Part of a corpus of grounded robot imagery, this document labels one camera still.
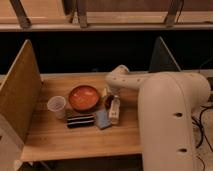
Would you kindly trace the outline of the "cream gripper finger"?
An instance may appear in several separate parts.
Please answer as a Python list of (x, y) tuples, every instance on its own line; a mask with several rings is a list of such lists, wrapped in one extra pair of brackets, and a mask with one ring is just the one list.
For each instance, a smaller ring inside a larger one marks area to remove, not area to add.
[(104, 98), (108, 94), (107, 88), (105, 87), (102, 91), (102, 98)]

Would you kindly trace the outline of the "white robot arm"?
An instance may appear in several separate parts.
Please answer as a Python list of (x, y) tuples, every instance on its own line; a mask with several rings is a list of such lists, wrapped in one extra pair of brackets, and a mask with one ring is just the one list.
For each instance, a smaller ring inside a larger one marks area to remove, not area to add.
[(138, 92), (143, 171), (198, 171), (192, 113), (211, 93), (193, 72), (133, 74), (120, 65), (106, 75), (110, 88)]

